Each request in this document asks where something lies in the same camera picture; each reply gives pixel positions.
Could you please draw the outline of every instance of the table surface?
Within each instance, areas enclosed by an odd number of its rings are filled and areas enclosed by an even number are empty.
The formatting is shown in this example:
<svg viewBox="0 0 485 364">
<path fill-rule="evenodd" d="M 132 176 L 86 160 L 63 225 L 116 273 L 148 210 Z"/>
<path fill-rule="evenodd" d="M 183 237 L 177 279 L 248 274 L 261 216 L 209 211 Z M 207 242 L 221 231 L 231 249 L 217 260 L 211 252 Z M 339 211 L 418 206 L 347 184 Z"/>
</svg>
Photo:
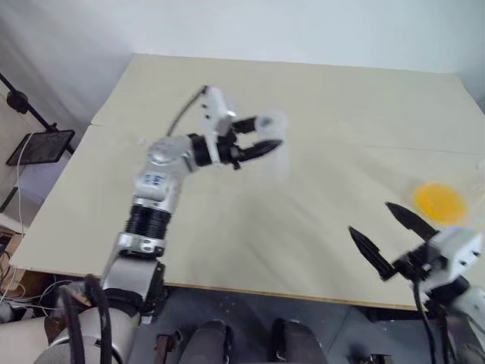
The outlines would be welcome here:
<svg viewBox="0 0 485 364">
<path fill-rule="evenodd" d="M 412 206 L 438 181 L 475 198 L 484 116 L 456 76 L 313 64 L 136 55 L 12 258 L 22 268 L 100 275 L 128 217 L 146 148 L 202 84 L 241 118 L 289 119 L 286 176 L 264 159 L 189 176 L 161 261 L 167 284 L 370 306 L 409 307 L 402 278 L 383 283 L 347 227 L 389 260 L 421 241 L 383 204 Z M 194 108 L 177 133 L 202 132 Z M 485 285 L 485 261 L 468 277 Z"/>
</svg>

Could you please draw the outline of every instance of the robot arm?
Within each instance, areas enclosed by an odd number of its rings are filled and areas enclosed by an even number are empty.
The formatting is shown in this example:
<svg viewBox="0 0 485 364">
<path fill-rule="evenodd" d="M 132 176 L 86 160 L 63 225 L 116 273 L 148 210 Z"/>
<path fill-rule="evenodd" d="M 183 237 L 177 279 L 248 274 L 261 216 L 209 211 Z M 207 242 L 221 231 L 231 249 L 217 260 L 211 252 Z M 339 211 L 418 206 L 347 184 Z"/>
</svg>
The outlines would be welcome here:
<svg viewBox="0 0 485 364">
<path fill-rule="evenodd" d="M 462 361 L 457 347 L 473 347 L 473 355 L 478 355 L 479 358 L 477 362 L 484 363 L 485 291 L 481 287 L 471 286 L 462 276 L 481 255 L 482 233 L 463 227 L 437 231 L 404 207 L 390 202 L 386 205 L 394 217 L 421 237 L 424 243 L 403 254 L 393 263 L 388 263 L 379 254 L 377 246 L 364 234 L 350 227 L 355 245 L 377 269 L 383 281 L 400 274 L 410 280 L 414 288 L 419 288 L 416 302 L 418 309 L 421 305 L 420 295 L 426 295 L 432 304 L 438 305 L 453 317 L 452 327 L 455 334 L 453 335 L 450 326 L 449 333 L 452 334 L 452 339 L 456 339 L 452 349 L 458 351 L 458 362 Z"/>
<path fill-rule="evenodd" d="M 240 148 L 237 134 L 255 131 L 256 117 L 235 121 L 235 112 L 217 87 L 204 87 L 202 97 L 204 135 L 169 135 L 149 147 L 145 166 L 135 182 L 130 217 L 102 275 L 111 317 L 113 357 L 118 363 L 127 362 L 140 321 L 149 323 L 161 309 L 164 265 L 158 258 L 164 254 L 167 226 L 185 178 L 211 164 L 232 164 L 239 169 L 241 162 L 263 156 L 282 143 L 262 140 L 248 149 Z M 101 338 L 98 310 L 87 309 L 79 320 L 86 362 L 97 363 Z M 70 362 L 67 330 L 36 361 L 43 362 Z"/>
</svg>

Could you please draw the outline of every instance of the gray floor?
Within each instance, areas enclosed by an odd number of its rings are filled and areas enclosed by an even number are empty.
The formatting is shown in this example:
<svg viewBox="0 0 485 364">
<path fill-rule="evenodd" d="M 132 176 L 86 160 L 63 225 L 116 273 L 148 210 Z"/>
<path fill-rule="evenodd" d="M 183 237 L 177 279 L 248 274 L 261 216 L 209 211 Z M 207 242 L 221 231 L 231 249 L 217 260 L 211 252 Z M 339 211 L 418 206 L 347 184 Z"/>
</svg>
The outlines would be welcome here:
<svg viewBox="0 0 485 364">
<path fill-rule="evenodd" d="M 130 364 L 153 362 L 157 334 L 177 328 L 189 333 L 211 319 L 222 319 L 234 330 L 233 362 L 263 362 L 271 325 L 279 317 L 311 328 L 330 364 L 349 364 L 354 352 L 391 354 L 396 364 L 430 362 L 418 321 L 371 323 L 353 306 L 178 288 L 157 321 L 138 329 Z M 171 355 L 168 362 L 176 362 L 179 355 Z"/>
</svg>

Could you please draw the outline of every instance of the white wall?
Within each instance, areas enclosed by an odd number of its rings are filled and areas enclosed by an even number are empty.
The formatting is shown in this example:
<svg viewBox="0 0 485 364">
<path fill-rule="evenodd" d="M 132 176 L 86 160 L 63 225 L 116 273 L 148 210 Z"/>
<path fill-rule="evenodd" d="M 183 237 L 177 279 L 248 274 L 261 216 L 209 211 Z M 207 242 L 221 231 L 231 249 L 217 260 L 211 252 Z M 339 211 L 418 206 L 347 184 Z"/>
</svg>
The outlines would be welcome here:
<svg viewBox="0 0 485 364">
<path fill-rule="evenodd" d="M 0 71 L 84 130 L 131 52 L 457 73 L 485 109 L 484 0 L 0 0 Z"/>
</svg>

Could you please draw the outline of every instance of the yellow object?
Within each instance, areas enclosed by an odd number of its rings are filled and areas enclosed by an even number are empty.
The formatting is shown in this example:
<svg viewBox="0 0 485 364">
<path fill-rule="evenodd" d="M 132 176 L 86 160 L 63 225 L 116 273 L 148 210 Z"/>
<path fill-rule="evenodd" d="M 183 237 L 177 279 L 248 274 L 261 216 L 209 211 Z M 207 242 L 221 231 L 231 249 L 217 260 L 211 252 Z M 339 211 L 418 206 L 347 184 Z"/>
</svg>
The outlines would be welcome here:
<svg viewBox="0 0 485 364">
<path fill-rule="evenodd" d="M 443 184 L 425 184 L 417 188 L 415 204 L 423 214 L 443 225 L 458 224 L 468 213 L 460 194 Z"/>
</svg>

